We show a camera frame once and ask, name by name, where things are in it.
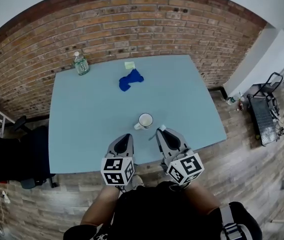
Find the brick wall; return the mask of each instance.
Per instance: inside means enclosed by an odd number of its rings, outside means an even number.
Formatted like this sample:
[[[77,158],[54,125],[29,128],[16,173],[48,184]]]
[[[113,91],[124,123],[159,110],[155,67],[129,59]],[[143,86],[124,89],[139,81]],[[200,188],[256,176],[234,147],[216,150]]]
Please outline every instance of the brick wall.
[[[80,49],[90,64],[188,54],[218,87],[265,25],[229,0],[45,0],[0,28],[0,106],[14,118],[49,114],[55,73]]]

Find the black shirt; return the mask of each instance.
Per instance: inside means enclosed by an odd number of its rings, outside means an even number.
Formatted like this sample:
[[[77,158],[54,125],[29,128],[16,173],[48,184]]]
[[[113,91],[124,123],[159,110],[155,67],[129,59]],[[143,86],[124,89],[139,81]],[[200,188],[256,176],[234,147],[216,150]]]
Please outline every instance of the black shirt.
[[[113,224],[104,225],[97,233],[91,225],[79,225],[64,233],[63,240],[126,240],[126,239],[210,239],[219,240],[222,231],[220,209],[200,215],[183,192],[169,189],[169,181],[157,187],[142,187],[121,195],[114,211]],[[243,224],[253,240],[261,240],[262,232],[244,206],[230,203],[232,216]]]

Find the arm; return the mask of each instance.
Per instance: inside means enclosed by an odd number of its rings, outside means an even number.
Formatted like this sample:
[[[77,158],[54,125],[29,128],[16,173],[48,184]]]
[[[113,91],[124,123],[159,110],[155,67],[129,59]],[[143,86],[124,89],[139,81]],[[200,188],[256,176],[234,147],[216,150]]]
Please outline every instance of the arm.
[[[196,180],[190,183],[184,194],[200,214],[208,215],[220,206],[219,200]]]
[[[105,186],[93,204],[85,212],[81,225],[99,225],[112,219],[120,190],[115,186]]]

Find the shoe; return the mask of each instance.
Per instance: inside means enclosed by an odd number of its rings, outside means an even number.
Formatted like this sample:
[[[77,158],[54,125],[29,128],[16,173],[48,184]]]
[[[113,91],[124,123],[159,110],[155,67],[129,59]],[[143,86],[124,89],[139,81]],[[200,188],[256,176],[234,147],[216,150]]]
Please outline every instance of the shoe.
[[[141,177],[140,177],[139,175],[137,175],[137,174],[134,174],[134,175],[132,176],[131,184],[132,184],[132,187],[133,187],[134,190],[136,190],[138,186],[144,187],[143,180],[142,180]]]

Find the light blue table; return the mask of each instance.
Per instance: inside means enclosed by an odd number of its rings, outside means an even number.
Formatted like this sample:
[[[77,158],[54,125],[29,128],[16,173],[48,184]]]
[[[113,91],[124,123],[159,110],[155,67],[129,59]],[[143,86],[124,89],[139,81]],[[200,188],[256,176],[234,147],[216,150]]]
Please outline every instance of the light blue table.
[[[134,61],[144,77],[123,92],[119,79]],[[148,130],[135,130],[142,113],[153,116]],[[181,133],[197,150],[227,138],[217,109],[188,55],[127,58],[56,74],[49,118],[51,173],[99,171],[111,142],[133,135],[136,164],[161,160],[156,138],[161,125]]]

